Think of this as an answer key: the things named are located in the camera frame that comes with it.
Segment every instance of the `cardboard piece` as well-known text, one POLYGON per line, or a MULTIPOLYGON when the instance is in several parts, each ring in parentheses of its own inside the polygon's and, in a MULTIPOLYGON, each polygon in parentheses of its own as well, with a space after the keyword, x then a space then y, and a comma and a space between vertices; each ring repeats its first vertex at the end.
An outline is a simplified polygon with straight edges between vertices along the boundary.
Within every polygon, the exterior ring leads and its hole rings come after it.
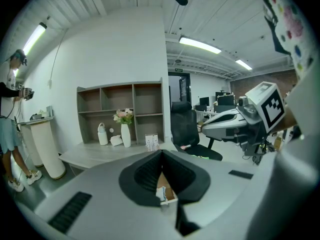
POLYGON ((275 141, 274 141, 274 144, 273 144, 274 148, 275 148, 276 150, 279 150, 280 147, 281 147, 281 143, 282 143, 282 138, 277 136, 277 137, 275 138, 275 141))
POLYGON ((165 186, 165 196, 170 201, 175 199, 174 191, 172 190, 171 186, 169 185, 165 175, 161 172, 157 188, 161 188, 162 186, 165 186))

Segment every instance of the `black office chair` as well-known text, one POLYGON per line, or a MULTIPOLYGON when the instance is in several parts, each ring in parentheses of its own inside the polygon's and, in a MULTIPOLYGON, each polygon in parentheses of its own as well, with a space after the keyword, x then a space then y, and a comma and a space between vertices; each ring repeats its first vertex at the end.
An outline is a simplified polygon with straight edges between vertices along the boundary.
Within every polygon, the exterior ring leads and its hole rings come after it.
POLYGON ((187 101, 172 102, 171 105, 171 133, 173 144, 180 152, 189 155, 202 156, 213 160, 222 160, 222 155, 211 150, 213 140, 210 140, 209 148, 199 145, 199 133, 197 127, 197 114, 187 101), (191 145, 186 150, 181 146, 191 145))

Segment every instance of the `ceiling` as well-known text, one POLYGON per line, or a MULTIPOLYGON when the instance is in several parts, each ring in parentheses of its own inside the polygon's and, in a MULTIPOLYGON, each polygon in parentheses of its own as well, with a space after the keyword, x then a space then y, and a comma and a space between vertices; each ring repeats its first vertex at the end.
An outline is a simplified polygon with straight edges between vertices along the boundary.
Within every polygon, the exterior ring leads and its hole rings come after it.
MULTIPOLYGON (((163 10, 168 70, 180 68, 222 79, 292 69, 288 56, 275 52, 271 31, 264 19, 262 0, 32 0, 12 23, 2 43, 1 61, 27 42, 40 22, 45 34, 28 54, 29 64, 67 28, 91 17, 129 7, 160 6, 163 10), (179 44, 180 36, 206 42, 220 54, 179 44), (241 59, 253 70, 235 63, 241 59)), ((22 66, 17 78, 23 81, 28 68, 22 66)))

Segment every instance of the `white vase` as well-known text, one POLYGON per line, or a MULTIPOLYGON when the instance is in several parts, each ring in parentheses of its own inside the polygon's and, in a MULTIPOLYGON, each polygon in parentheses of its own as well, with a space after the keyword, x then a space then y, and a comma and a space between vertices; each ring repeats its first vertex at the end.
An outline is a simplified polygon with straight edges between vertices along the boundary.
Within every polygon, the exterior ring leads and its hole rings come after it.
POLYGON ((121 124, 121 138, 126 148, 131 146, 130 131, 127 124, 121 124))

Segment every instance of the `white pedestal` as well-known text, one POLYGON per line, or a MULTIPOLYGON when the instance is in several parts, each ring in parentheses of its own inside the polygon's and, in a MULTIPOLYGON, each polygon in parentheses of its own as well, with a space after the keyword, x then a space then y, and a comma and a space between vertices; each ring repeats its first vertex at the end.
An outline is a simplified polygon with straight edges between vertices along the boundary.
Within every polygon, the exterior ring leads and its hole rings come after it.
POLYGON ((44 165, 42 162, 39 153, 36 148, 36 144, 34 142, 34 138, 32 137, 31 128, 30 125, 23 124, 20 127, 22 136, 23 136, 23 142, 26 146, 26 150, 29 153, 29 156, 31 157, 31 160, 35 167, 41 167, 44 165))
POLYGON ((50 121, 31 124, 30 128, 36 149, 50 177, 53 179, 61 178, 65 174, 66 168, 59 159, 50 121))

